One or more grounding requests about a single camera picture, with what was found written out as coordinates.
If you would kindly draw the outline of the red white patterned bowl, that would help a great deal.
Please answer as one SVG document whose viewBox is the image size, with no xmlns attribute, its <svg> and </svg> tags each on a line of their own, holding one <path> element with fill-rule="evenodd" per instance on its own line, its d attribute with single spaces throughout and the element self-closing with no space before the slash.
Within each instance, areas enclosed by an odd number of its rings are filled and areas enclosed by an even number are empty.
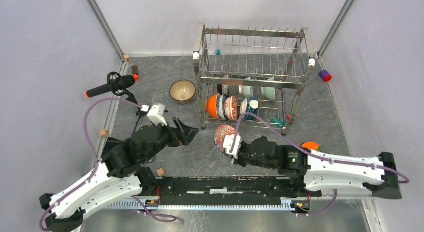
<svg viewBox="0 0 424 232">
<path fill-rule="evenodd" d="M 236 132 L 236 129 L 230 125 L 222 124 L 216 130 L 214 134 L 214 144 L 215 147 L 222 153 L 225 153 L 225 148 L 223 143 L 227 135 L 233 135 Z"/>
</svg>

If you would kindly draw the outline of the brown beige bowl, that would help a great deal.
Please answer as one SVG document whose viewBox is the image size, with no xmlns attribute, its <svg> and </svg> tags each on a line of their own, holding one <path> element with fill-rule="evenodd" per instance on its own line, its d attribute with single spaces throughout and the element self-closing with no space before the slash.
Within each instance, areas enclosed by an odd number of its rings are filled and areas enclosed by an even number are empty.
<svg viewBox="0 0 424 232">
<path fill-rule="evenodd" d="M 178 80 L 170 87 L 169 94 L 176 103 L 188 104 L 196 96 L 196 86 L 190 80 Z"/>
</svg>

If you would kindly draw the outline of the steel dish rack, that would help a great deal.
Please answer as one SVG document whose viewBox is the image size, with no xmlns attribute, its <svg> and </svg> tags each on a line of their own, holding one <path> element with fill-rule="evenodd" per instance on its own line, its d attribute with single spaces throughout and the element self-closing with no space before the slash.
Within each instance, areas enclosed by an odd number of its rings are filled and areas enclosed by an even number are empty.
<svg viewBox="0 0 424 232">
<path fill-rule="evenodd" d="M 206 112 L 209 97 L 218 93 L 246 99 L 239 86 L 253 87 L 258 98 L 258 115 L 287 134 L 297 118 L 301 95 L 314 71 L 316 54 L 311 30 L 242 29 L 207 27 L 196 30 L 193 67 L 198 88 L 197 114 L 202 130 L 207 124 L 224 124 Z M 276 101 L 262 95 L 262 87 L 275 88 Z M 285 122 L 275 127 L 273 119 Z"/>
</svg>

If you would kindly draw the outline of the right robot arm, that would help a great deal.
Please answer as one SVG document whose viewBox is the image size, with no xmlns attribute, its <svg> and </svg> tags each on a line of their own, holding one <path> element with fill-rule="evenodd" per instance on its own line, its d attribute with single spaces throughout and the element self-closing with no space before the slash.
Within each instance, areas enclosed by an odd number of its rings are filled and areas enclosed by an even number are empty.
<svg viewBox="0 0 424 232">
<path fill-rule="evenodd" d="M 349 157 L 320 152 L 309 143 L 277 145 L 265 136 L 248 144 L 234 134 L 225 136 L 221 147 L 235 165 L 276 170 L 290 178 L 288 188 L 295 196 L 338 190 L 388 200 L 402 198 L 396 163 L 389 152 L 376 157 Z"/>
</svg>

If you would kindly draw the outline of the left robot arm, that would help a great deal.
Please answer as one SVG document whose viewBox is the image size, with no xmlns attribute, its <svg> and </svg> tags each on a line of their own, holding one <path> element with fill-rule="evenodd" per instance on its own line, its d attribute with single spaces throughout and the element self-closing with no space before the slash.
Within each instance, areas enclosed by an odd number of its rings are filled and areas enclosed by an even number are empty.
<svg viewBox="0 0 424 232">
<path fill-rule="evenodd" d="M 163 149 L 188 146 L 199 129 L 174 117 L 168 124 L 144 125 L 130 138 L 118 141 L 79 181 L 57 194 L 45 193 L 39 200 L 44 214 L 39 222 L 44 232 L 71 232 L 82 225 L 90 213 L 123 198 L 153 195 L 158 180 L 144 167 Z"/>
</svg>

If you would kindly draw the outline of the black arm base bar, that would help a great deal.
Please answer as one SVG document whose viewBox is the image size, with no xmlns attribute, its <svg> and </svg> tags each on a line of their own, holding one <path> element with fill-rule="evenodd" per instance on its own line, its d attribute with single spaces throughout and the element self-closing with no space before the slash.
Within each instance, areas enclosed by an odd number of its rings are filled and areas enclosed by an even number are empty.
<svg viewBox="0 0 424 232">
<path fill-rule="evenodd" d="M 283 176 L 166 176 L 143 188 L 141 196 L 157 196 L 162 206 L 270 206 L 281 198 L 319 198 L 322 192 Z"/>
</svg>

